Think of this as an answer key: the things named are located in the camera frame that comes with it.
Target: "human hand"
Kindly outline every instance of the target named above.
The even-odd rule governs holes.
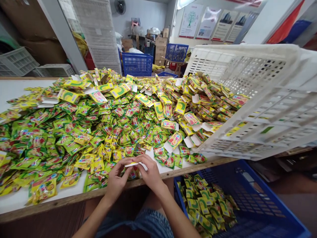
[[[132,158],[122,159],[114,166],[114,168],[109,173],[107,192],[104,198],[111,204],[114,204],[122,193],[133,166],[127,167],[122,177],[119,177],[119,175],[124,169],[124,165],[131,163]]]
[[[144,167],[140,164],[137,165],[137,167],[140,170],[140,173],[142,174],[142,178],[145,181],[146,185],[156,194],[161,191],[161,189],[165,186],[161,179],[161,175],[159,174],[159,168],[158,165],[154,160],[151,159],[150,156],[146,154],[138,155],[137,157],[133,158],[134,162],[141,162],[145,164],[145,166],[148,168],[147,171],[145,171]]]

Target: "ceiling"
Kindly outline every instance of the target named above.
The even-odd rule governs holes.
[[[146,0],[146,1],[150,1],[150,2],[160,2],[160,3],[169,3],[169,1],[171,1],[171,0]]]

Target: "table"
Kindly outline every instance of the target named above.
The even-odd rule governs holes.
[[[23,94],[29,93],[24,91],[26,87],[47,87],[57,78],[34,78],[34,77],[0,77],[0,87],[2,90],[0,98],[0,112],[9,108],[7,100],[19,97]],[[153,149],[146,151],[154,160]],[[236,160],[235,158],[222,158],[219,156],[213,156],[207,158],[207,162],[204,164],[194,165],[189,162],[183,162],[183,168],[175,167],[174,170],[161,166],[158,162],[159,172],[162,179],[172,178],[180,176],[186,173],[191,173],[201,169],[217,166],[220,164],[228,163]],[[27,188],[21,188],[18,192],[8,194],[0,197],[0,223],[16,220],[22,217],[34,215],[37,213],[45,212],[57,207],[66,206],[72,203],[89,200],[94,197],[102,196],[107,191],[107,188],[97,189],[87,193],[83,193],[83,187],[86,177],[86,171],[81,175],[77,185],[60,190],[60,184],[58,185],[58,194],[55,197],[51,197],[35,206],[24,206],[27,201]],[[144,185],[143,179],[129,181],[126,184],[126,189]]]
[[[175,63],[177,66],[176,66],[176,69],[175,69],[175,73],[178,75],[178,77],[180,78],[180,75],[181,75],[181,67],[185,64],[188,64],[188,62],[177,62],[177,61],[171,61],[169,59],[166,59],[164,56],[161,56],[162,60],[165,60],[165,64],[164,66],[166,67],[167,63]]]

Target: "tree poster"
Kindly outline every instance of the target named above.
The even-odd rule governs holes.
[[[185,7],[179,37],[194,38],[203,7],[199,4]]]

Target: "stacked cardboard boxes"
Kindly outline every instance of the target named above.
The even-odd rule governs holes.
[[[164,60],[161,56],[165,57],[166,54],[166,45],[167,45],[167,38],[156,38],[155,40],[155,65],[162,66],[164,65]]]

